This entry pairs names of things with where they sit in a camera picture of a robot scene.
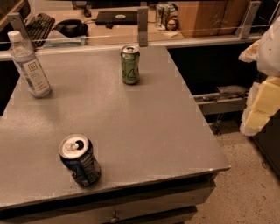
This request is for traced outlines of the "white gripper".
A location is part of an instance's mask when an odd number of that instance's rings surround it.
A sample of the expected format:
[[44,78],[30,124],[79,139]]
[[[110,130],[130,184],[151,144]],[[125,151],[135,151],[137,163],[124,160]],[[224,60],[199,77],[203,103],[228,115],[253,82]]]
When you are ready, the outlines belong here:
[[[242,62],[256,61],[257,69],[268,76],[280,76],[280,17],[238,57]],[[247,107],[241,117],[240,132],[254,136],[280,109],[280,79],[269,77],[262,83],[254,82],[248,92]]]

